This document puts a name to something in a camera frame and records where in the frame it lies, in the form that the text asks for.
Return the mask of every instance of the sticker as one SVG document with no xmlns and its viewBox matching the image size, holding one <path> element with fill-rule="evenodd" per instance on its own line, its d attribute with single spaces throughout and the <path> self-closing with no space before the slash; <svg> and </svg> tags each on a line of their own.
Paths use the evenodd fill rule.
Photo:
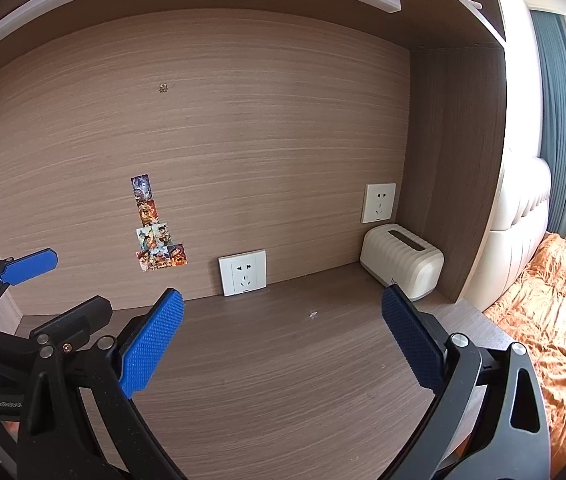
<svg viewBox="0 0 566 480">
<path fill-rule="evenodd" d="M 154 230 L 157 247 L 172 245 L 172 237 L 170 236 L 169 229 L 167 229 L 167 224 L 155 224 L 152 226 L 152 229 Z"/>
<path fill-rule="evenodd" d="M 154 260 L 154 264 L 157 269 L 172 267 L 172 261 L 170 260 L 170 253 L 168 252 L 167 247 L 150 249 L 150 256 Z"/>
<path fill-rule="evenodd" d="M 168 251 L 170 252 L 172 267 L 185 265 L 188 263 L 188 257 L 185 255 L 183 244 L 171 245 L 168 247 Z"/>
<path fill-rule="evenodd" d="M 133 176 L 132 189 L 134 190 L 134 198 L 136 203 L 147 202 L 152 199 L 152 188 L 150 187 L 150 178 L 147 175 Z"/>
<path fill-rule="evenodd" d="M 138 237 L 138 243 L 141 246 L 141 251 L 156 249 L 156 238 L 154 238 L 154 231 L 152 229 L 152 226 L 141 227 L 140 229 L 137 229 L 136 236 Z"/>
<path fill-rule="evenodd" d="M 138 251 L 136 253 L 136 258 L 138 259 L 138 264 L 141 266 L 141 270 L 143 270 L 143 272 L 150 270 L 150 263 L 154 263 L 150 257 L 150 251 Z"/>
<path fill-rule="evenodd" d="M 141 223 L 144 226 L 157 224 L 159 222 L 159 214 L 156 211 L 154 200 L 140 202 L 138 204 L 138 214 L 141 216 Z"/>
</svg>

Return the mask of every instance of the outlet cover plate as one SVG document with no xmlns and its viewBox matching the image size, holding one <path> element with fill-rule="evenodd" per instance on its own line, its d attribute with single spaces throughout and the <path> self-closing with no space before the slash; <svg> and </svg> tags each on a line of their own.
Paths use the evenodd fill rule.
<svg viewBox="0 0 566 480">
<path fill-rule="evenodd" d="M 395 191 L 396 184 L 394 182 L 391 184 L 367 184 L 365 186 L 361 223 L 390 220 Z"/>
<path fill-rule="evenodd" d="M 218 258 L 223 295 L 233 296 L 265 287 L 265 249 Z"/>
</svg>

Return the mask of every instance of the bed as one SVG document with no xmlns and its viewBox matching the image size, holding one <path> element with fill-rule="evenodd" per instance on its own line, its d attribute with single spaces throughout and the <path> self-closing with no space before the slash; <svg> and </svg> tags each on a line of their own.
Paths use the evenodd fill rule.
<svg viewBox="0 0 566 480">
<path fill-rule="evenodd" d="M 566 240 L 546 233 L 545 162 L 508 153 L 503 172 L 465 298 L 530 351 L 550 427 L 554 477 L 566 464 Z"/>
</svg>

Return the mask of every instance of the teal curtain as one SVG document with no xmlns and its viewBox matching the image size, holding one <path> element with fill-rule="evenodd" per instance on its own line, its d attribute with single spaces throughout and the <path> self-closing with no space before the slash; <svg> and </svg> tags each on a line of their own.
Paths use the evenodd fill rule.
<svg viewBox="0 0 566 480">
<path fill-rule="evenodd" d="M 530 11 L 543 86 L 541 157 L 552 175 L 548 231 L 566 236 L 566 22 L 552 12 Z"/>
</svg>

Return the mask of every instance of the white tissue box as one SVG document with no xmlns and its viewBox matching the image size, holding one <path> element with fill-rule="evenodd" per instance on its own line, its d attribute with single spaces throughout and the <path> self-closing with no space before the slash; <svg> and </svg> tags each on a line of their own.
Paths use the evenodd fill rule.
<svg viewBox="0 0 566 480">
<path fill-rule="evenodd" d="M 397 283 L 411 300 L 437 286 L 443 253 L 398 224 L 385 224 L 365 234 L 361 265 L 385 286 Z"/>
</svg>

